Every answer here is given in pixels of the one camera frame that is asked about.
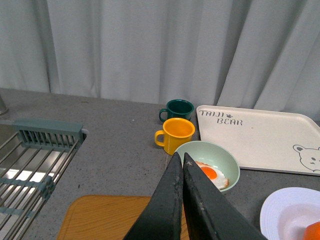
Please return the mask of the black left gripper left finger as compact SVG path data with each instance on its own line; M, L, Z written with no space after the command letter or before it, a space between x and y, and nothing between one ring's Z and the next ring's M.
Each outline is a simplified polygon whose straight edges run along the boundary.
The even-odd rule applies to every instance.
M125 240L179 240L182 231L184 175L180 155L171 157L149 203Z

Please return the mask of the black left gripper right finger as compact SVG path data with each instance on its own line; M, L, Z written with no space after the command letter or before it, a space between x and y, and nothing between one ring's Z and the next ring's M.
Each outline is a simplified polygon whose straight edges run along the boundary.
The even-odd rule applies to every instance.
M191 240L265 240L224 197L192 157L184 154L183 206Z

